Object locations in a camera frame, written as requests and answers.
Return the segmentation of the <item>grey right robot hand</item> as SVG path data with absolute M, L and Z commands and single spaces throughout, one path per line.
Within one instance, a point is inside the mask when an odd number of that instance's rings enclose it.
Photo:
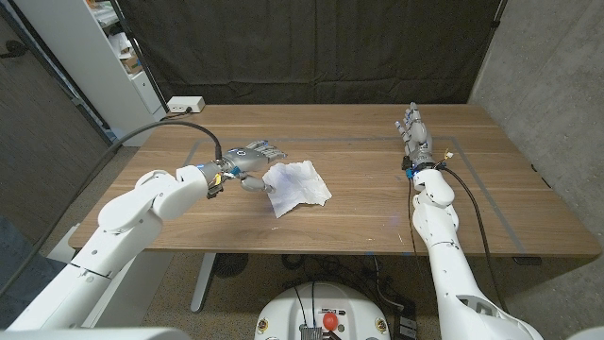
M 396 121 L 395 127 L 402 137 L 406 155 L 414 166 L 432 163 L 432 136 L 422 120 L 421 113 L 414 102 L 405 110 L 401 122 Z

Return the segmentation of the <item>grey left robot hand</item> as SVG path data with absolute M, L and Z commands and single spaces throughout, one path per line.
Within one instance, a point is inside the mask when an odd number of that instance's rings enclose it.
M 220 160 L 220 165 L 224 173 L 240 181 L 244 190 L 273 193 L 275 191 L 273 186 L 265 183 L 262 178 L 253 177 L 251 172 L 260 171 L 269 163 L 286 157 L 287 154 L 274 145 L 259 140 L 245 147 L 228 150 Z

